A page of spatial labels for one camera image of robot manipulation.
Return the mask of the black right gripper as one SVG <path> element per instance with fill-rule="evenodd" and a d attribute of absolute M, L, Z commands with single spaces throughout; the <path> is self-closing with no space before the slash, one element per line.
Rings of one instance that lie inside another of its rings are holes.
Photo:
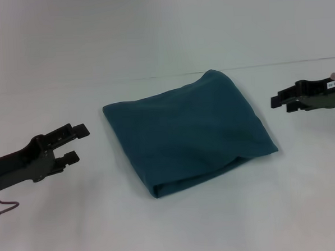
<path fill-rule="evenodd" d="M 317 81 L 300 80 L 295 86 L 281 90 L 270 99 L 271 109 L 286 106 L 287 113 L 335 108 L 335 81 L 330 78 Z"/>

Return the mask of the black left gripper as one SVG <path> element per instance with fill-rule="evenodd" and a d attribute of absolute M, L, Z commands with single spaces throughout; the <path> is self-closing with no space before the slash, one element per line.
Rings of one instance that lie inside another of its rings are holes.
<path fill-rule="evenodd" d="M 47 135 L 35 136 L 26 147 L 0 157 L 0 191 L 26 180 L 40 182 L 45 177 L 63 172 L 66 166 L 79 162 L 75 151 L 55 158 L 53 146 L 89 135 L 84 124 L 67 124 Z"/>

